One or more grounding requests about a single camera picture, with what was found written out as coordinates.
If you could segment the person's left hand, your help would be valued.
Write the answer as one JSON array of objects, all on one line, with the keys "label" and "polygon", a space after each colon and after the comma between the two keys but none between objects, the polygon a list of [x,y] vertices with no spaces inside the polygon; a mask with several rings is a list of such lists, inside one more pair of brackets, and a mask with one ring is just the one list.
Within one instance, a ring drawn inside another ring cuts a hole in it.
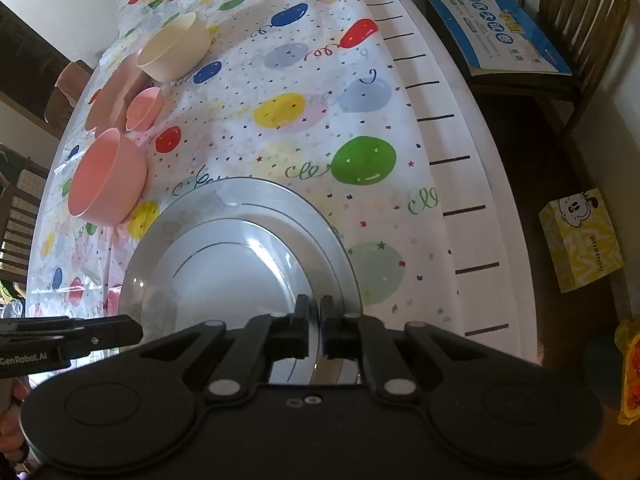
[{"label": "person's left hand", "polygon": [[22,403],[29,396],[29,393],[30,390],[24,382],[14,378],[11,404],[1,413],[1,454],[11,464],[24,462],[28,456],[28,449],[25,448],[24,434],[20,426],[20,411]]}]

